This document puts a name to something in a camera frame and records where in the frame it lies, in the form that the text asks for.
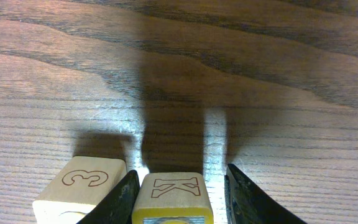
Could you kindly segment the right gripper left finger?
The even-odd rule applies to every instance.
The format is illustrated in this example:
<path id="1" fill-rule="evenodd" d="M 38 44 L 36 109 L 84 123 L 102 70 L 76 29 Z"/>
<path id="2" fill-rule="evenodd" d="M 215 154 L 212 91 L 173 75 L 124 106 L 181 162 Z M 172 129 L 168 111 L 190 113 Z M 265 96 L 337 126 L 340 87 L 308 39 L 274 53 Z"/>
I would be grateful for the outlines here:
<path id="1" fill-rule="evenodd" d="M 77 224 L 131 224 L 131 214 L 139 190 L 138 173 L 130 170 Z"/>

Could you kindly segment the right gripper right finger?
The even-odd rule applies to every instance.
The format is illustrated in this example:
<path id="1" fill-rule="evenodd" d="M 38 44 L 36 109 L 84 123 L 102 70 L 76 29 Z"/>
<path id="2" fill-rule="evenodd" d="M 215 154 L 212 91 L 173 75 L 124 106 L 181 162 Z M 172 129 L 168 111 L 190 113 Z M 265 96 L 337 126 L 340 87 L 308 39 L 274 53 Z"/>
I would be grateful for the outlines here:
<path id="1" fill-rule="evenodd" d="M 306 224 L 267 195 L 234 164 L 227 165 L 224 194 L 229 224 Z"/>

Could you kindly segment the yellow C block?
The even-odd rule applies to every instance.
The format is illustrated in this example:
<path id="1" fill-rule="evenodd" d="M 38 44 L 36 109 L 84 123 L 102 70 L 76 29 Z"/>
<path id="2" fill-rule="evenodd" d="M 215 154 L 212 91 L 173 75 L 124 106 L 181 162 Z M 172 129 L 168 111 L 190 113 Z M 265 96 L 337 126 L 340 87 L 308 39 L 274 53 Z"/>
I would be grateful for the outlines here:
<path id="1" fill-rule="evenodd" d="M 126 174 L 122 159 L 73 157 L 32 203 L 37 223 L 78 223 Z"/>

